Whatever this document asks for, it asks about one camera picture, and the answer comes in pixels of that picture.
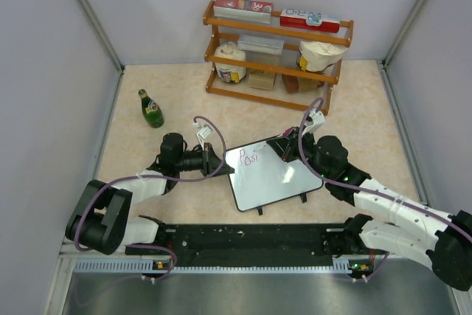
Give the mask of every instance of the tilted whiteboard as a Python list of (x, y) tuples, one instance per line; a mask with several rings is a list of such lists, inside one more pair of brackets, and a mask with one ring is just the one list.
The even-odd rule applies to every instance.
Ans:
[(229, 181), (241, 212), (323, 185), (301, 161), (283, 162), (265, 140), (228, 150), (226, 163), (235, 169)]

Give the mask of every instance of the red and white box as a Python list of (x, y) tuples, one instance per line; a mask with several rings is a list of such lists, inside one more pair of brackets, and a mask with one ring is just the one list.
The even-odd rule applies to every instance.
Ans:
[(337, 33), (341, 26), (341, 18), (339, 16), (312, 13), (311, 11), (282, 9), (280, 26)]
[(271, 23), (274, 3), (258, 0), (216, 0), (213, 4), (215, 16), (236, 20)]

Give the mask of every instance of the wooden shelf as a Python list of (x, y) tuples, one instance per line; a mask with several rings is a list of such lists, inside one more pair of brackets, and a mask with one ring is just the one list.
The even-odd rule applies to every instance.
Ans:
[[(204, 24), (212, 26), (212, 35), (210, 41), (208, 43), (208, 47), (205, 51), (205, 60), (213, 62), (212, 73), (209, 76), (209, 79), (206, 83), (206, 91), (212, 92), (215, 94), (221, 94), (230, 97), (238, 97), (240, 99), (257, 101), (259, 103), (267, 103), (271, 105), (278, 105), (287, 108), (293, 108), (296, 110), (304, 111), (308, 108), (308, 105), (301, 104), (301, 103), (294, 103), (293, 100), (278, 100), (274, 98), (267, 97), (267, 95), (258, 95), (258, 94), (249, 94), (246, 92), (240, 92), (238, 90), (229, 90), (229, 89), (222, 89), (222, 88), (215, 88), (214, 82), (216, 78), (216, 69), (215, 63), (224, 63), (229, 64), (232, 66), (242, 66), (249, 69), (260, 69), (267, 72), (274, 72), (281, 75), (293, 75), (295, 77), (302, 77), (305, 79), (310, 80), (318, 80), (325, 82), (325, 86), (327, 87), (326, 95), (325, 95), (325, 105), (322, 109), (324, 114), (327, 114), (330, 107), (331, 101), (331, 94), (333, 91), (333, 86), (339, 82), (339, 75), (341, 74), (341, 60), (334, 65), (334, 70), (330, 75), (324, 75), (314, 72), (304, 72), (300, 69), (288, 68), (284, 66), (269, 66), (263, 63), (256, 63), (248, 60), (233, 60), (228, 58), (220, 58), (215, 57), (215, 50), (220, 46), (221, 40), (229, 40), (229, 41), (237, 41), (239, 35), (234, 33), (225, 33), (220, 32), (219, 27), (230, 27), (233, 29), (239, 30), (248, 30), (248, 31), (255, 31), (255, 32), (262, 32), (262, 33), (269, 33), (272, 35), (278, 36), (288, 36), (292, 38), (299, 38), (302, 40), (309, 40), (309, 41), (320, 41), (329, 44), (338, 44), (342, 46), (349, 47), (351, 44), (351, 40), (353, 37), (353, 30), (354, 30), (354, 21), (341, 21), (341, 27), (346, 28), (346, 34), (342, 37), (336, 37), (332, 35), (324, 35), (318, 32), (310, 32), (305, 30), (293, 30), (286, 27), (273, 27), (270, 25), (259, 25), (259, 24), (252, 24), (249, 22), (242, 22), (242, 21), (234, 21), (228, 20), (225, 18), (216, 18), (215, 14), (213, 13), (213, 4), (215, 1), (211, 0), (206, 7), (204, 13)], [(271, 13), (273, 17), (280, 17), (280, 11), (273, 11)], [(298, 52), (299, 47), (296, 44), (284, 44), (284, 49), (289, 51), (296, 51)]]

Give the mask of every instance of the soda bottle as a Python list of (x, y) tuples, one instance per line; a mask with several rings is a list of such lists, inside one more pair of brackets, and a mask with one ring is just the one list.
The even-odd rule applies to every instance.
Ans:
[(138, 95), (141, 97), (141, 111), (146, 122), (152, 128), (161, 127), (164, 124), (164, 115), (156, 101), (152, 100), (144, 89), (139, 90)]

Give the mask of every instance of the wooden tabletop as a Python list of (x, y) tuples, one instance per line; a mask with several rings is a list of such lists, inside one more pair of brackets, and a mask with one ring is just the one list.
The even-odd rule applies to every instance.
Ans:
[[(202, 115), (221, 130), (228, 148), (280, 134), (298, 125), (302, 112), (208, 94), (205, 82), (211, 63), (127, 66), (108, 134), (99, 179), (110, 181), (148, 167), (159, 153), (162, 137), (179, 132), (189, 146), (197, 144), (192, 119)], [(141, 114), (138, 90), (146, 89), (162, 108), (165, 124), (150, 128)], [(392, 112), (375, 61), (344, 61), (326, 123), (316, 136), (336, 135), (349, 160), (387, 187), (417, 201)], [(209, 141), (221, 156), (218, 135)], [(197, 171), (182, 173), (198, 178)], [(290, 198), (256, 210), (239, 212), (227, 176), (198, 183), (179, 183), (163, 196), (150, 198), (131, 210), (165, 223), (324, 223), (343, 222), (361, 210), (332, 197), (322, 188), (308, 202)]]

